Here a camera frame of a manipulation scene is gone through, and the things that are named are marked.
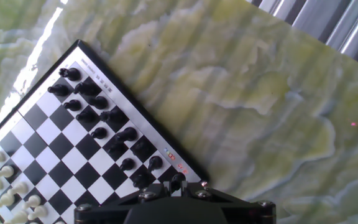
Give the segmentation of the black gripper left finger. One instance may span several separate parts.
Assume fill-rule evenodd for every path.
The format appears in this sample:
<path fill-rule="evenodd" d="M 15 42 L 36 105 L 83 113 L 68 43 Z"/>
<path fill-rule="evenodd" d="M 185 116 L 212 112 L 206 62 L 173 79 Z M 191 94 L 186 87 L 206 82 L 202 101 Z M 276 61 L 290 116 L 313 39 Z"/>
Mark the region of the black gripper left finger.
<path fill-rule="evenodd" d="M 171 182 L 151 184 L 123 198 L 106 205 L 83 203 L 74 209 L 74 224 L 124 221 L 130 209 L 136 205 L 151 202 L 172 195 Z"/>

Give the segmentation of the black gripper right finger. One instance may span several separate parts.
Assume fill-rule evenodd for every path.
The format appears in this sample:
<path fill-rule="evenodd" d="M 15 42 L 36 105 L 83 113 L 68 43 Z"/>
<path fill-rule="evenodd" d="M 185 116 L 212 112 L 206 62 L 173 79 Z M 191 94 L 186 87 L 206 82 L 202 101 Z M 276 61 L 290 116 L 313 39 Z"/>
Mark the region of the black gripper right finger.
<path fill-rule="evenodd" d="M 275 204 L 269 200 L 248 202 L 213 189 L 205 182 L 182 182 L 181 196 L 214 205 L 228 223 L 275 224 Z"/>

